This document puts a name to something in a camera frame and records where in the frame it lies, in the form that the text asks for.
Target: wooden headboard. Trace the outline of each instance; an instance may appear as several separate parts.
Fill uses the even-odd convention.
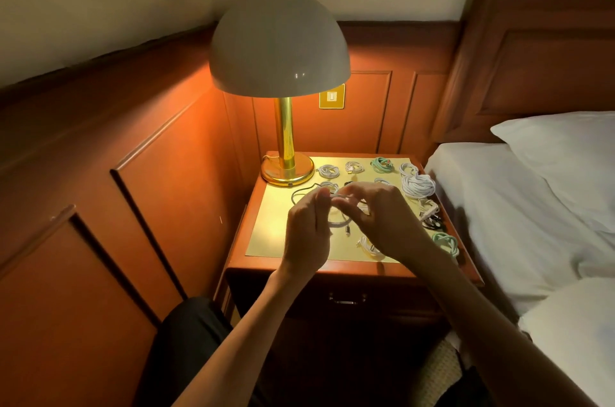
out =
[[[432,139],[495,142],[512,118],[615,109],[615,0],[474,0]]]

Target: white pillow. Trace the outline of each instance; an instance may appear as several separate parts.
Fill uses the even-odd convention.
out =
[[[519,320],[536,347],[597,405],[615,399],[615,279],[581,279]]]
[[[491,131],[592,230],[615,233],[615,111],[508,120]]]

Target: drawer handle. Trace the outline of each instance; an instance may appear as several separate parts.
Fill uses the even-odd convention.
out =
[[[335,300],[333,298],[333,292],[329,292],[329,301],[333,302],[334,304],[358,305],[359,303],[365,303],[366,300],[367,300],[367,294],[361,294],[361,302],[356,302],[354,300]]]

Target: brass lamp base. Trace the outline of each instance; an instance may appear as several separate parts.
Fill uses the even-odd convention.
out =
[[[270,184],[293,187],[303,184],[314,175],[314,161],[303,153],[295,153],[295,167],[283,169],[280,158],[266,157],[261,164],[261,176]]]

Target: light switch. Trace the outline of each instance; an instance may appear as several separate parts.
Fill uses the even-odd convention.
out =
[[[320,92],[319,108],[321,109],[343,109],[344,98],[346,96],[346,84],[341,84],[337,88],[332,88],[326,92]]]

